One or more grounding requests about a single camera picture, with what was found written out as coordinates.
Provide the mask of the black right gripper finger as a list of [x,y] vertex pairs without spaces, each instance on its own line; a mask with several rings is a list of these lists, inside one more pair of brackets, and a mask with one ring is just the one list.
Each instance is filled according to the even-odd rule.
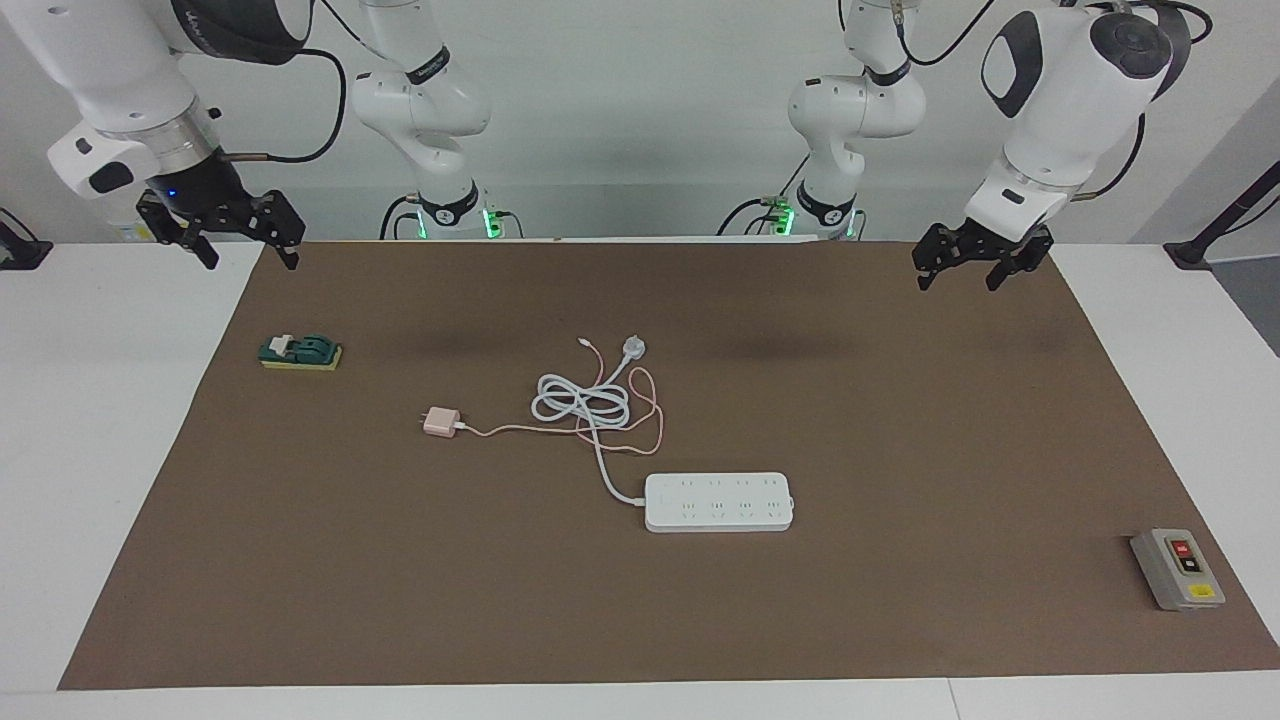
[[283,192],[271,190],[250,199],[250,237],[274,249],[288,272],[300,265],[305,232],[303,219]]
[[157,243],[183,249],[209,270],[218,266],[219,254],[204,234],[200,222],[182,225],[156,193],[142,193],[136,211]]

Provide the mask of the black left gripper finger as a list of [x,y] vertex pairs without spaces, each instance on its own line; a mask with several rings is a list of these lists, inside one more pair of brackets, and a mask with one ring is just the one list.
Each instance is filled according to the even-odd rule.
[[1004,252],[986,277],[987,290],[995,292],[1010,277],[1037,270],[1052,246],[1052,238],[1029,238],[1019,249]]
[[945,224],[932,224],[916,241],[911,261],[920,291],[928,291],[942,272],[963,264],[963,249],[959,243],[961,237],[959,231]]

